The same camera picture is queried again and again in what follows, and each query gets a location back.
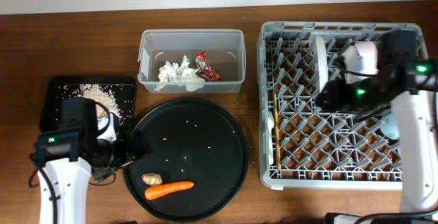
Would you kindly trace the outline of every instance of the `plastic bin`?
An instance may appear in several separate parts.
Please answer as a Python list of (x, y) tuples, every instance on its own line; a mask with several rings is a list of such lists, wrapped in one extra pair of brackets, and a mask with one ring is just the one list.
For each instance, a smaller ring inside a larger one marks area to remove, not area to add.
[[(272, 189), (336, 188), (401, 190), (399, 142), (378, 130), (381, 116), (355, 123), (355, 114), (328, 113), (315, 105), (319, 60), (313, 45), (321, 36), (326, 47), (328, 80), (340, 78), (334, 59), (352, 43), (378, 42), (395, 29), (417, 34), (419, 57), (427, 59), (421, 29), (404, 23), (266, 22), (257, 42), (260, 97), (260, 180)], [(268, 164), (268, 113), (278, 102), (280, 168)]]
[(191, 83), (166, 83), (156, 90), (159, 68), (166, 61), (181, 65), (184, 56), (196, 69), (195, 54), (206, 51), (211, 67), (221, 82), (205, 82), (196, 93), (236, 93), (245, 80), (244, 35), (237, 29), (150, 29), (143, 32), (138, 61), (138, 81), (150, 93), (186, 93)]

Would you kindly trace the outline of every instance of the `black round tray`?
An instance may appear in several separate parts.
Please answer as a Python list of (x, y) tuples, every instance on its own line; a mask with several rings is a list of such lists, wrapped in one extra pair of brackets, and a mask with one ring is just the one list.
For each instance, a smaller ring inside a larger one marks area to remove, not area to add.
[[(248, 170), (248, 145), (239, 123), (223, 108), (201, 99), (176, 99), (150, 111), (134, 128), (152, 144), (148, 160), (123, 171), (134, 199), (149, 213), (176, 222), (198, 221), (225, 207)], [(146, 200), (145, 173), (163, 183), (192, 181), (194, 187)]]

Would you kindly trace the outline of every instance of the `red candy wrapper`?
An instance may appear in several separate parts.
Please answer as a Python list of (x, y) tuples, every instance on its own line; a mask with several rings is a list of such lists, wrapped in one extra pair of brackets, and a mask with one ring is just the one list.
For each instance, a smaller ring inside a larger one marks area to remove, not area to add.
[(199, 52), (195, 56), (196, 65), (198, 66), (199, 71), (203, 73), (203, 76), (201, 77), (204, 77), (207, 81), (213, 82), (220, 81), (222, 79), (219, 74), (211, 69), (210, 63), (205, 57), (205, 51)]

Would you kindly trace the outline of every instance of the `black plate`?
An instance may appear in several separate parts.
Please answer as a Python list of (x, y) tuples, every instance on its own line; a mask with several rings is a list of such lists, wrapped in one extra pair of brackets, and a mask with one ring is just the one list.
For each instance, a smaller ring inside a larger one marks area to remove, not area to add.
[[(200, 99), (177, 99), (150, 111), (134, 130), (154, 146), (154, 154), (124, 170), (134, 199), (153, 216), (190, 222), (213, 215), (239, 191), (248, 169), (248, 145), (239, 123), (220, 106)], [(163, 183), (192, 181), (194, 187), (152, 201), (145, 173)]]
[(123, 111), (120, 115), (121, 130), (132, 126), (134, 108), (136, 106), (136, 80), (125, 76), (66, 76), (54, 77), (49, 82), (44, 107), (40, 117), (42, 132), (58, 129), (61, 121), (62, 100), (72, 97), (72, 92), (79, 89), (81, 84), (98, 84), (107, 86), (114, 93), (118, 108)]

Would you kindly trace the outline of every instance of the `green light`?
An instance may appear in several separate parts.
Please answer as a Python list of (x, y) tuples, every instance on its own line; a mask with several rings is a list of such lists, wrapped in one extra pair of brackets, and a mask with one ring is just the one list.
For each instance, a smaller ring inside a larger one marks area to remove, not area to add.
[(363, 94), (365, 94), (365, 92), (366, 92), (366, 91), (364, 91), (364, 90), (362, 90), (362, 89), (357, 89), (357, 90), (356, 90), (356, 94), (357, 94), (357, 95), (363, 95)]
[(417, 71), (420, 73), (424, 73), (427, 71), (427, 67), (425, 66), (417, 66)]

